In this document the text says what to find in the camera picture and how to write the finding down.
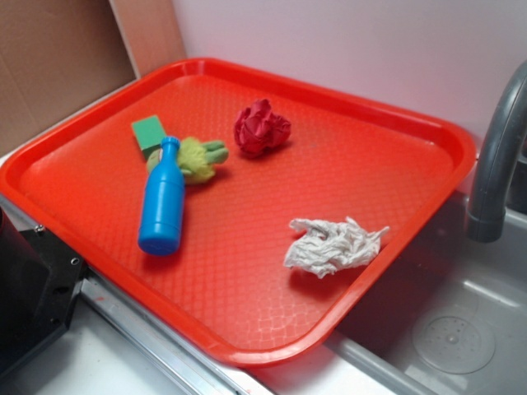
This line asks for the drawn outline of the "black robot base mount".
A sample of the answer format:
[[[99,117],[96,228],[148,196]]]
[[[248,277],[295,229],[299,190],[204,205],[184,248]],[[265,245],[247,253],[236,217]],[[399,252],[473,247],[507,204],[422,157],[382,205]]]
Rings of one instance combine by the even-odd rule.
[[[70,327],[86,264],[49,230],[22,230],[1,212],[1,378]]]

